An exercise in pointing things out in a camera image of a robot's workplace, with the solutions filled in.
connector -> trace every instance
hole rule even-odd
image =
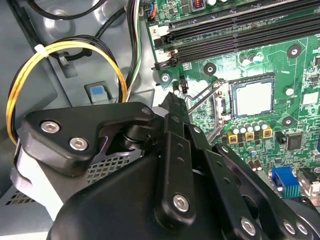
[[[274,168],[271,171],[271,176],[278,191],[284,198],[300,196],[300,184],[292,173],[292,167]]]

white plastic clip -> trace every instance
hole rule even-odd
[[[34,49],[38,54],[41,54],[44,58],[49,57],[49,54],[47,53],[45,46],[43,46],[42,44],[38,44],[34,47]]]

white zip tie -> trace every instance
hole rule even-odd
[[[34,47],[34,50],[35,50],[38,54],[42,55],[44,58],[49,57],[49,54],[48,54],[45,46],[43,46],[42,44],[38,44],[37,46],[35,46],[35,47]]]

yellow cable bundle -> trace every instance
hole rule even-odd
[[[124,75],[122,74],[122,72],[120,71],[120,69],[118,68],[118,66],[116,65],[116,63],[106,54],[104,53],[102,50],[100,50],[99,48],[86,43],[86,42],[81,42],[81,41],[61,41],[61,42],[57,42],[51,45],[48,45],[44,48],[45,50],[45,54],[46,55],[50,55],[54,52],[57,51],[61,51],[61,50],[65,50],[65,49],[74,49],[74,48],[81,48],[81,49],[90,49],[92,51],[95,51],[97,53],[99,53],[100,55],[102,55],[113,67],[113,69],[115,70],[118,79],[119,79],[119,83],[121,84],[121,88],[122,88],[122,102],[124,103],[127,99],[127,84],[124,78]],[[37,52],[35,55],[33,55],[22,67],[21,71],[19,72],[15,83],[13,85],[12,91],[10,93],[9,99],[8,99],[8,103],[6,106],[6,129],[8,132],[8,135],[11,139],[11,141],[14,144],[17,144],[15,141],[15,138],[13,136],[13,133],[11,131],[11,121],[12,121],[12,115],[13,115],[13,111],[17,102],[17,99],[19,97],[20,91],[22,89],[22,87],[25,84],[25,81],[27,79],[27,77],[29,76],[30,72],[32,71],[32,69],[46,56],[44,55],[44,53],[39,53]]]

chip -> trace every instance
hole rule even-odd
[[[286,138],[287,150],[298,150],[302,147],[302,133],[292,134]]]
[[[271,113],[274,102],[274,78],[237,82],[231,85],[233,114],[247,117]]]

